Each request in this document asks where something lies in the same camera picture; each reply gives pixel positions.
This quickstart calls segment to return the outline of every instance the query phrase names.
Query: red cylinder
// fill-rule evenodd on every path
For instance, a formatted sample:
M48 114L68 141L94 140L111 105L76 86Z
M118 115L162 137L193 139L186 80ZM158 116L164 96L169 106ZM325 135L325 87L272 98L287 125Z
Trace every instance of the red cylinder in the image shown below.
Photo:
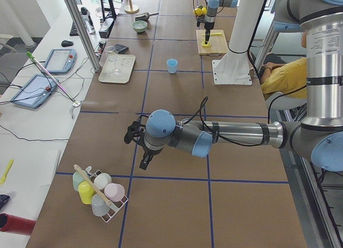
M31 235L36 221L17 217L14 215L0 214L0 231L19 235Z

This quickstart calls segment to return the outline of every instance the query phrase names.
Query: table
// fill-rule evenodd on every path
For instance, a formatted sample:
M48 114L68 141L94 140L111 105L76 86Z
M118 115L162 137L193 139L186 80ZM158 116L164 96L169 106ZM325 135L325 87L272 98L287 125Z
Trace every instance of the table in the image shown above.
M27 247L306 247L272 147L216 144L206 158L166 147L146 171L138 168L143 151L123 142L138 115L163 108L177 119L190 117L206 95L207 120L266 123L267 111L256 80L214 85L213 58L197 54L192 0L133 3L160 15L137 34L134 16L119 14L107 45L127 45L136 55L131 79L102 84L94 75ZM224 10L217 27L230 33L234 15ZM166 71L170 57L179 61L174 75ZM73 190L75 163L125 187L129 201L109 223Z
M62 48L62 40L72 40L74 45L71 48L77 51L76 63L69 73L57 78L72 96L80 92L77 99L82 101L91 84L94 71L90 62L85 60L87 54L80 38L69 36L71 24L69 12L65 10L35 49L33 55L39 61L44 61L52 48ZM100 40L99 35L91 36L93 47L96 47ZM85 64L78 71L79 76L72 75L83 62ZM19 72L13 84L23 86L36 73L39 73L39 70L35 66L28 66ZM17 91L18 88L8 88L0 101L10 100ZM76 108L73 112L75 118L72 119L71 106L72 102L58 92L52 93L43 105L34 110L23 109L14 104L2 105L0 111L3 115L0 117L0 125L22 138L68 140L80 111L80 108ZM0 186L0 193L8 194L11 197L9 203L1 210L2 213L37 219L57 166L56 160L59 161L66 144L67 141L19 140L8 131L0 129L1 174L9 159L14 158L14 164L6 182ZM29 239L28 236L5 232L0 235L0 246L3 247L25 247Z

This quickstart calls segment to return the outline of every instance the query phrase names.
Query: computer mouse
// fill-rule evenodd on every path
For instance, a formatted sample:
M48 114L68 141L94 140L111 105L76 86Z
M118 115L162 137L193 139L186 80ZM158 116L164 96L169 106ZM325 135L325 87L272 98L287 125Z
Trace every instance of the computer mouse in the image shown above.
M74 44L74 42L70 41L70 40L63 40L61 43L62 47L68 47L68 46L72 46Z

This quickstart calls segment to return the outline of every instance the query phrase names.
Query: wooden board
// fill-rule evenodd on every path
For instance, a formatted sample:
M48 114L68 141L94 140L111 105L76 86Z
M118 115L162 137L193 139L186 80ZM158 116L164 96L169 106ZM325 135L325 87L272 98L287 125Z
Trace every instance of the wooden board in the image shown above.
M210 47L202 46L205 38L205 30L197 30L197 42L199 55L224 55L228 51L227 42L223 30L211 30Z

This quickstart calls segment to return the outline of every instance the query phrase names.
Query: green bowl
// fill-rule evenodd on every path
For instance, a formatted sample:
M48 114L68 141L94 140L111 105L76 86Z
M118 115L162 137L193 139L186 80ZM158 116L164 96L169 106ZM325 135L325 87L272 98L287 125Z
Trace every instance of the green bowl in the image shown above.
M148 27L148 23L143 20L137 20L132 23L132 28L137 32L137 33L142 33L144 32Z

